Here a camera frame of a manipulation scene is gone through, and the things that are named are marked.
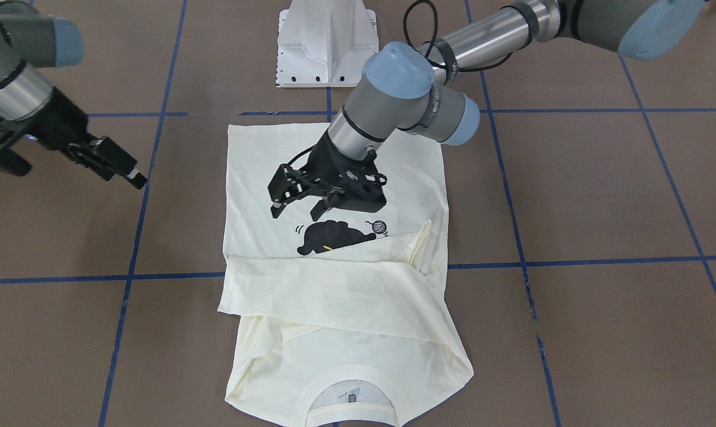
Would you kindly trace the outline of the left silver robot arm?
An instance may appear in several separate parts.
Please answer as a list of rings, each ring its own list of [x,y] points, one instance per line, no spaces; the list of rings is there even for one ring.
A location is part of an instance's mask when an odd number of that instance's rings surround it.
[[[653,60],[670,51],[696,22],[702,1],[514,1],[445,36],[433,33],[416,49],[390,42],[371,56],[360,81],[307,161],[277,168],[268,184],[271,215],[308,196],[317,221],[338,209],[375,213],[386,205],[386,177],[377,150],[393,132],[442,144],[467,142],[480,123],[479,106],[450,82],[505,63],[532,43],[570,38],[623,58]]]

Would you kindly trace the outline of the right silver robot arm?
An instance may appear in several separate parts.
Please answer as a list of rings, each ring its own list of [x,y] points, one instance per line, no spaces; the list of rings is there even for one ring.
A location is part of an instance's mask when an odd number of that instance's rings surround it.
[[[72,21],[41,14],[28,2],[0,1],[0,172],[30,172],[31,164],[13,151],[29,137],[104,181],[120,176],[141,189],[147,180],[138,162],[111,138],[92,135],[89,116],[41,73],[83,59],[84,39]]]

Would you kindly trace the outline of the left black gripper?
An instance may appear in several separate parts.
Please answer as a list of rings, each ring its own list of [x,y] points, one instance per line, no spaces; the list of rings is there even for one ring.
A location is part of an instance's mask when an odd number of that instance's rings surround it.
[[[293,202],[308,196],[318,196],[320,182],[323,182],[328,190],[310,211],[312,221],[319,221],[323,214],[342,205],[344,192],[337,187],[339,177],[346,175],[346,171],[366,175],[380,173],[375,167],[376,158],[377,154],[371,146],[365,151],[362,160],[345,156],[332,143],[328,132],[324,132],[301,170],[289,163],[282,163],[275,171],[267,187],[272,217],[279,218]]]

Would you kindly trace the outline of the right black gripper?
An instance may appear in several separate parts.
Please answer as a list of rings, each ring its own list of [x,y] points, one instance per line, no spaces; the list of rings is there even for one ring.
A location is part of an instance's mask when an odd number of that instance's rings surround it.
[[[34,114],[28,133],[50,151],[62,151],[82,167],[89,168],[104,181],[115,175],[136,189],[146,186],[147,178],[138,162],[109,137],[96,140],[88,131],[89,116],[57,87]]]

